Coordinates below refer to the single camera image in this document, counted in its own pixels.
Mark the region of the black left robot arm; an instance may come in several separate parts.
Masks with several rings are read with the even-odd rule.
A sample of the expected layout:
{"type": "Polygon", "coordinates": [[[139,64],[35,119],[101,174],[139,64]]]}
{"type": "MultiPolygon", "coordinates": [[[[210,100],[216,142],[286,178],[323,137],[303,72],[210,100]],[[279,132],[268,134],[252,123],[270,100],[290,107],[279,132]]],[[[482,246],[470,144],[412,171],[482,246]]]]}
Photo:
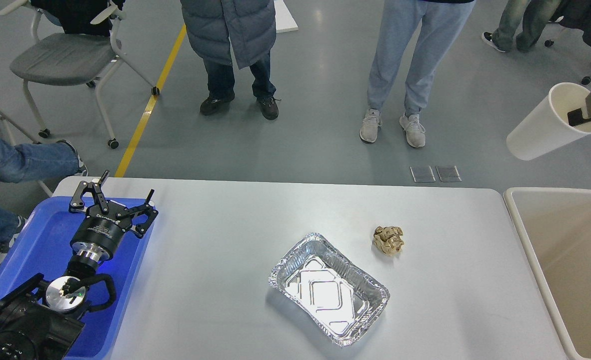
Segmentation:
{"type": "Polygon", "coordinates": [[[101,360],[122,323],[158,210],[82,180],[26,222],[0,268],[0,360],[101,360]]]}

